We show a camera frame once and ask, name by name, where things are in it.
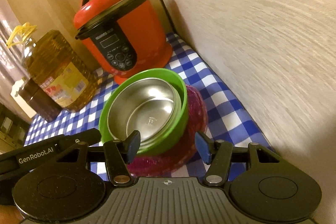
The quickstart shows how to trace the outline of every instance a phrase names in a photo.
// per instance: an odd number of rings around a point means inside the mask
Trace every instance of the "round black pad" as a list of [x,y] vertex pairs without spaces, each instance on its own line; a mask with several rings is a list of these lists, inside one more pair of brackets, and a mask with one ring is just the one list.
[[50,177],[42,180],[37,186],[38,192],[46,198],[65,198],[76,191],[77,183],[69,177]]
[[296,194],[297,185],[286,178],[270,177],[259,182],[259,190],[269,198],[286,199]]
[[96,209],[105,196],[105,184],[76,163],[54,163],[21,178],[13,198],[22,215],[41,222],[81,218]]
[[242,173],[230,185],[230,196],[248,215],[262,222],[296,223],[308,218],[321,200],[316,181],[298,169]]

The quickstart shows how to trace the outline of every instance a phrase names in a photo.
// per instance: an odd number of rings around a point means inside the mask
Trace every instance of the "black control panel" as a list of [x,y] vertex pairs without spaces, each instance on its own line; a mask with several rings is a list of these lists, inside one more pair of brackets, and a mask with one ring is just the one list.
[[135,66],[137,53],[116,21],[104,22],[90,38],[116,70],[127,71]]

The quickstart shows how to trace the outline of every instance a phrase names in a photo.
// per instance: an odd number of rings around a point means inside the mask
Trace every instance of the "stacked bowls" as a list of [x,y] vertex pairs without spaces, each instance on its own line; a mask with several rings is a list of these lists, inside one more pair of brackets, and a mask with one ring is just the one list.
[[182,78],[167,69],[140,72],[115,89],[99,120],[102,142],[125,140],[140,131],[139,155],[158,155],[173,147],[188,122]]

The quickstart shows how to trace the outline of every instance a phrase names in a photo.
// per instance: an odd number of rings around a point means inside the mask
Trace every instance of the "red pressure cooker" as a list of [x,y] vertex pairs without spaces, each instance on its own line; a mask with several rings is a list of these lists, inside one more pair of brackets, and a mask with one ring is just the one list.
[[118,84],[140,71],[163,68],[172,55],[149,0],[82,0],[73,23],[76,39]]

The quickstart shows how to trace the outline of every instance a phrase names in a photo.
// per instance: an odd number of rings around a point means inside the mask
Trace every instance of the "metal screw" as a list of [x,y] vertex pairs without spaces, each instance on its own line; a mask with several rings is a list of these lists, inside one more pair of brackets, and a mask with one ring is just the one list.
[[113,180],[117,183],[127,183],[131,180],[131,178],[125,175],[119,175],[119,176],[114,177]]
[[213,183],[220,183],[222,181],[222,178],[218,175],[210,175],[210,176],[207,176],[205,180],[213,184]]

